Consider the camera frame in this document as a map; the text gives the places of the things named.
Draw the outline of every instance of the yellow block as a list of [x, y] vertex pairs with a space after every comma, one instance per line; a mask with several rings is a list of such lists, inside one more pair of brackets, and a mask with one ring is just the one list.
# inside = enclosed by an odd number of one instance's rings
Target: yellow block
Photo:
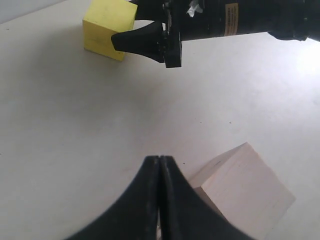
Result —
[[137, 7], [125, 0], [93, 0], [82, 21], [84, 48], [122, 61], [125, 53], [115, 50], [111, 36], [132, 30]]

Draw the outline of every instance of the label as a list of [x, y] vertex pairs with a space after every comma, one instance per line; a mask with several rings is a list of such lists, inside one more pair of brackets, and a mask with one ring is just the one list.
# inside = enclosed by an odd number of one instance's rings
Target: label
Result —
[[225, 5], [225, 36], [237, 34], [239, 21], [239, 4], [229, 3]]

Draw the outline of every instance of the white table surface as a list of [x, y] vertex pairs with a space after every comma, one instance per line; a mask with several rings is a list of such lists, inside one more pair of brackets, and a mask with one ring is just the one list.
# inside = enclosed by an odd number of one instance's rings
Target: white table surface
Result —
[[183, 67], [83, 49], [88, 0], [0, 25], [0, 239], [62, 240], [113, 203], [147, 155], [187, 178], [249, 142], [296, 202], [268, 239], [320, 238], [320, 43], [185, 42]]

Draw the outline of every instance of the beige wooden cube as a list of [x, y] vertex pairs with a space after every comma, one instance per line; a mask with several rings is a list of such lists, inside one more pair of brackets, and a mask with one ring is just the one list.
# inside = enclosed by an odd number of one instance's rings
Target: beige wooden cube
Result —
[[213, 210], [257, 240], [295, 201], [248, 143], [217, 156], [189, 182]]

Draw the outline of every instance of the wooden block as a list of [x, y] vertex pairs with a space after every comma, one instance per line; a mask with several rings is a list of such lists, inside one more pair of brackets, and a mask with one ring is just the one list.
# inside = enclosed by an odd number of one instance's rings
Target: wooden block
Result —
[[93, 0], [82, 21], [84, 48], [122, 61], [125, 53], [115, 50], [111, 36], [132, 30], [136, 12], [125, 0]]
[[248, 143], [214, 158], [190, 184], [213, 210], [257, 240], [295, 201]]

